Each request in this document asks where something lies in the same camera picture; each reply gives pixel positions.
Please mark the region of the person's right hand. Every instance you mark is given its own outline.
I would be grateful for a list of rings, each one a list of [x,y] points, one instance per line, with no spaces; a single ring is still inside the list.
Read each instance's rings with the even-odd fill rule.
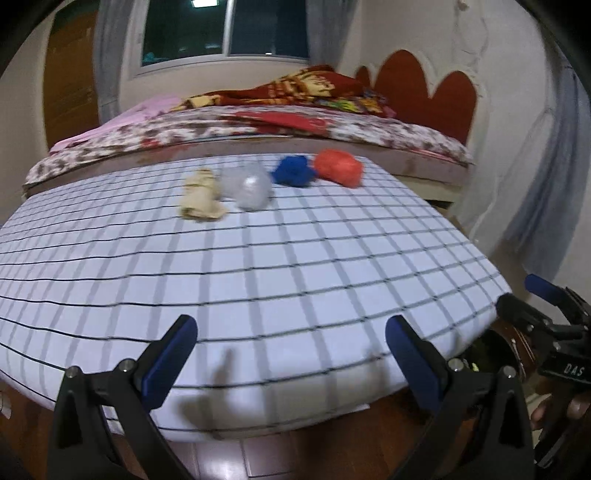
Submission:
[[[546,427],[550,418],[551,410],[555,407],[556,401],[553,395],[543,400],[532,412],[530,425],[533,431],[542,430]],[[589,396],[576,396],[567,408],[566,416],[572,420],[581,419],[590,406]]]

